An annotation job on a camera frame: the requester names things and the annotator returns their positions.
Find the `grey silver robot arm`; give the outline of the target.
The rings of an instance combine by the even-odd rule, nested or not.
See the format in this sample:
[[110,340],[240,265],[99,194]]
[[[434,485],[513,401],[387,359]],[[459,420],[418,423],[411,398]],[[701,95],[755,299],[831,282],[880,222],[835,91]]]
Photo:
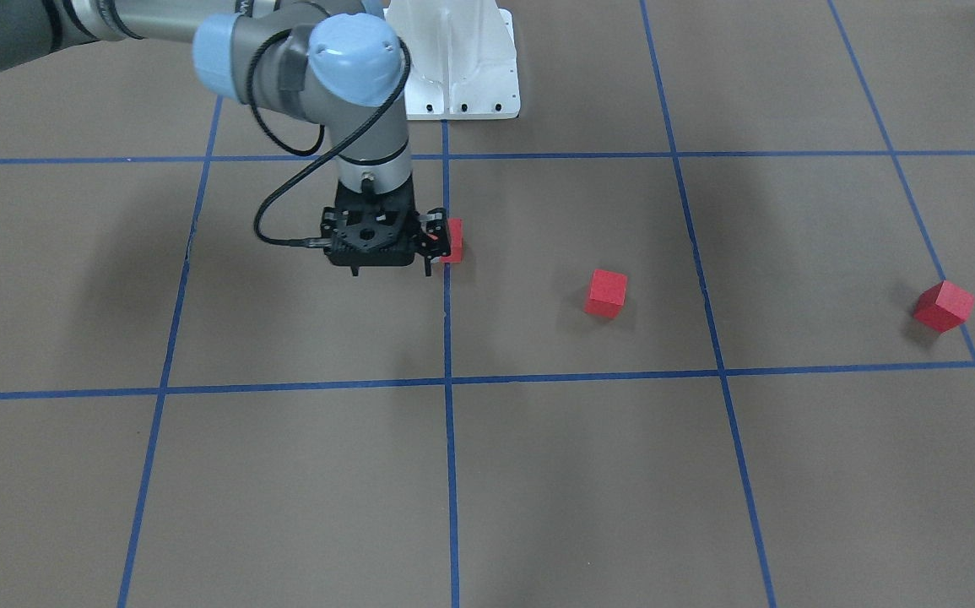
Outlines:
[[[352,274],[417,258],[430,274],[452,253],[448,212],[416,208],[404,100],[413,62],[379,1],[0,1],[0,73],[121,40],[187,43],[207,89],[310,159],[259,205],[260,242],[320,250]],[[338,186],[320,235],[267,235],[272,205],[330,162]]]

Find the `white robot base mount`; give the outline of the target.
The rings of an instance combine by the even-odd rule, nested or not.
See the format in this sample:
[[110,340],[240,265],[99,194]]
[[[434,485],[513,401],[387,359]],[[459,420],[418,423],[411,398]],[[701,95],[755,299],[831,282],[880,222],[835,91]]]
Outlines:
[[511,11],[495,1],[391,1],[384,16],[413,59],[404,94],[410,121],[519,116]]

